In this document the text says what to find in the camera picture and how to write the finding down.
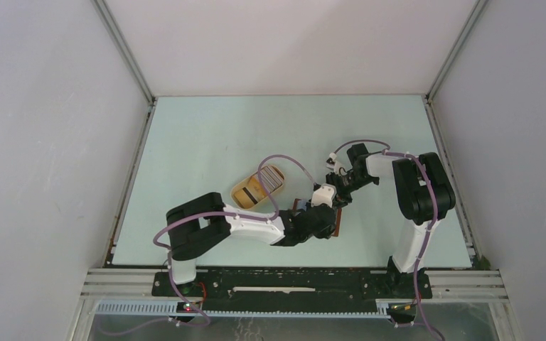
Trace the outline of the brown leather card holder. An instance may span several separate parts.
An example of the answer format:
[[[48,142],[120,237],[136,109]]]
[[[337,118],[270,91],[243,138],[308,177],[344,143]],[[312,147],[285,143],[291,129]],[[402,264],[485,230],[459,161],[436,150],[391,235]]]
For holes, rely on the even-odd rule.
[[[311,203],[309,200],[306,199],[294,199],[294,204],[292,207],[295,211],[310,211]],[[334,223],[330,227],[327,227],[324,230],[319,230],[317,234],[312,234],[313,237],[319,238],[319,239],[329,239],[331,237],[337,237],[339,235],[340,226],[341,226],[341,216],[342,216],[342,209],[341,208],[334,208]]]

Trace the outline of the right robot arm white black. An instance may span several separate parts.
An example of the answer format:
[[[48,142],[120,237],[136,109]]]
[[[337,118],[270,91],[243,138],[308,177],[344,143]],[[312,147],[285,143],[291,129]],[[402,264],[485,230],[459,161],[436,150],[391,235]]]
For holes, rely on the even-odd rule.
[[[436,153],[415,156],[391,151],[389,146],[370,152],[366,142],[359,139],[346,143],[350,168],[338,161],[336,152],[329,154],[326,186],[333,188],[335,194],[325,199],[335,210],[340,210],[352,203],[353,192],[362,187],[378,184],[381,178],[394,181],[405,224],[390,257],[385,287],[392,296],[403,297],[412,290],[414,281],[410,274],[417,276],[423,268],[430,239],[448,211],[454,209],[456,196]]]

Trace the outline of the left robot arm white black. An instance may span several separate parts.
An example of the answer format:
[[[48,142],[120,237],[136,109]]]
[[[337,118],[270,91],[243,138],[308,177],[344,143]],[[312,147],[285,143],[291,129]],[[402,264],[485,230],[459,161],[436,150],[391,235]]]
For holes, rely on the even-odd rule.
[[[228,237],[276,247],[294,247],[311,238],[328,239],[336,230],[337,209],[314,198],[296,210],[256,213],[226,205],[211,192],[166,213],[171,274],[168,285],[180,296],[196,287],[196,259]]]

